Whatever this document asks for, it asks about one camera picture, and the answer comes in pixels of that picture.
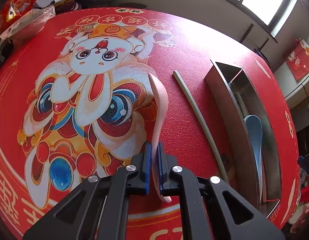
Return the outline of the person's right hand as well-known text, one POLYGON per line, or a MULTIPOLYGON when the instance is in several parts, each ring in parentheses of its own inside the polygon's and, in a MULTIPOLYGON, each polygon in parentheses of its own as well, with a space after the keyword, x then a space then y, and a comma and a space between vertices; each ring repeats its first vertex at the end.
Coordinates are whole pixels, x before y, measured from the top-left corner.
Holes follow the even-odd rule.
POLYGON ((304 225, 309 223, 309 203, 305 204, 301 216, 290 229, 291 233, 297 233, 304 228, 304 225))

